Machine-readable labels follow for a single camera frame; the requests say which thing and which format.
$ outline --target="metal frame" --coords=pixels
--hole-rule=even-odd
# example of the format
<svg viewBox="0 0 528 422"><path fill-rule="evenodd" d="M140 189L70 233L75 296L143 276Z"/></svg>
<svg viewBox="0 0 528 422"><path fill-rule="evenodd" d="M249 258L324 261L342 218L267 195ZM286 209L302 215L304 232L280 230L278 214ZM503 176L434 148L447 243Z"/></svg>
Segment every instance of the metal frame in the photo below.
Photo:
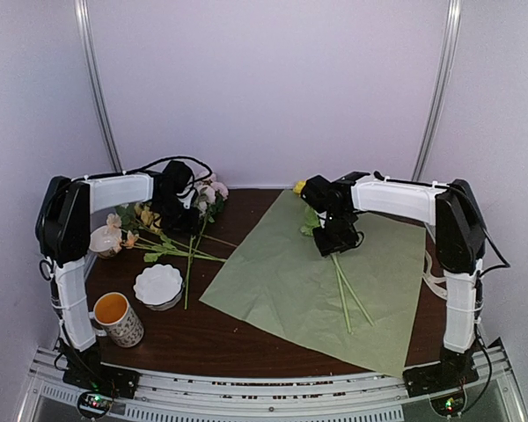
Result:
<svg viewBox="0 0 528 422"><path fill-rule="evenodd" d="M114 171L121 172L120 156L115 146L114 134L109 123L107 115L106 101L104 100L104 93L102 91L99 80L98 63L96 62L96 52L94 50L94 43L92 38L92 27L90 25L90 17L88 15L88 1L75 0L75 8L77 13L78 31L82 39L82 47L84 49L84 56L88 66L88 76L90 77L90 85L92 87L92 94L94 97L94 105L98 115L99 126L102 131L104 143L106 145L107 154Z"/></svg>
<svg viewBox="0 0 528 422"><path fill-rule="evenodd" d="M429 158L430 149L436 135L436 128L442 113L444 104L444 94L448 81L450 79L451 67L456 54L456 45L458 44L459 21L461 17L461 0L450 0L448 3L448 18L446 20L446 29L444 30L444 42L442 45L442 54L440 56L440 65L436 76L436 86L432 95L430 105L429 119L424 128L421 148L416 159L413 171L413 181L418 181L422 177L424 168Z"/></svg>
<svg viewBox="0 0 528 422"><path fill-rule="evenodd" d="M489 349L493 378L501 386L502 400L512 422L527 416L504 350ZM62 383L62 370L53 362L57 352L38 349L26 381L26 393L17 420L32 421L41 397L69 405L76 404L82 390ZM480 379L487 380L487 361L474 355ZM57 366L66 367L64 358ZM158 422L400 422L402 405L429 400L409 398L403 381L378 373L305 378L220 378L179 375L138 369L141 374L133 400L117 399L110 415L121 420Z"/></svg>

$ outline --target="mug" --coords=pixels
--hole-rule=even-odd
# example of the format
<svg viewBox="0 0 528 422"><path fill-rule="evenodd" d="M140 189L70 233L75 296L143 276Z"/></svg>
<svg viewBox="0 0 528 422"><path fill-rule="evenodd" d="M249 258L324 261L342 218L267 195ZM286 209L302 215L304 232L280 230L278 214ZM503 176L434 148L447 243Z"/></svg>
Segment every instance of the mug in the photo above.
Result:
<svg viewBox="0 0 528 422"><path fill-rule="evenodd" d="M141 341L144 328L121 293L106 293L94 305L92 317L104 330L95 330L99 337L109 336L119 347L133 347Z"/></svg>

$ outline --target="brown tabletop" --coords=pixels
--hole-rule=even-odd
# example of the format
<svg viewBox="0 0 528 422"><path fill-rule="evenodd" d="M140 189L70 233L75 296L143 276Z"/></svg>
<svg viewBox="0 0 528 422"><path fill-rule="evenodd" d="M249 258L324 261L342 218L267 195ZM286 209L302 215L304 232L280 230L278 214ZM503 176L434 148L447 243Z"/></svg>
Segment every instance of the brown tabletop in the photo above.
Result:
<svg viewBox="0 0 528 422"><path fill-rule="evenodd" d="M279 192L231 191L224 213L209 225L206 234L240 244ZM200 249L221 258L227 258L233 251L230 246L208 239L202 240ZM427 249L433 254L434 245L428 235ZM159 262L172 264L182 274L186 273L185 258L164 257ZM149 310L137 301L133 291L135 277L148 265L143 262L142 251L125 250L109 260L99 259L86 282L90 309L103 294L121 292L128 297L145 328L142 342L130 349L122 349L102 338L102 360L106 363L186 375L234 377L343 375L365 371L296 346L199 302L221 267L217 262L194 262L188 310L184 310L183 299L175 308L164 312ZM444 327L445 303L422 283L408 365L438 359Z"/></svg>

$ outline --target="mug handle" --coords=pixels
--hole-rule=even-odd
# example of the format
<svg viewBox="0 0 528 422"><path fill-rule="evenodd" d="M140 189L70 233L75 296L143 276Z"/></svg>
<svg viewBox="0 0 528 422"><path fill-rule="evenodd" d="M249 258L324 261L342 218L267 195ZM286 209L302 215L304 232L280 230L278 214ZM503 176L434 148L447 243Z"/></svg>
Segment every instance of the mug handle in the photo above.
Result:
<svg viewBox="0 0 528 422"><path fill-rule="evenodd" d="M107 333L106 333L105 330L102 330L100 328L94 327L94 323L96 323L96 324L98 323L98 321L96 321L96 318L94 318L94 313L93 312L88 312L88 317L92 321L92 329L94 330L94 333L96 334L96 336L98 336L98 337L107 337Z"/></svg>

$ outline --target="white bowl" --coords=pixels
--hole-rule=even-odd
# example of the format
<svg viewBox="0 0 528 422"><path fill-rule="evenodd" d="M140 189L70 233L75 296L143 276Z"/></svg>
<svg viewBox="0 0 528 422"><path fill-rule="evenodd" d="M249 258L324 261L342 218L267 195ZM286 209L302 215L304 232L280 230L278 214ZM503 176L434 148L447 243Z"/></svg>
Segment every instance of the white bowl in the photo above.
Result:
<svg viewBox="0 0 528 422"><path fill-rule="evenodd" d="M133 290L147 308L167 310L182 298L182 276L173 266L156 264L136 276Z"/></svg>
<svg viewBox="0 0 528 422"><path fill-rule="evenodd" d="M101 258L111 258L117 255L115 246L121 241L121 229L109 229L101 226L90 235L90 250L98 253Z"/></svg>

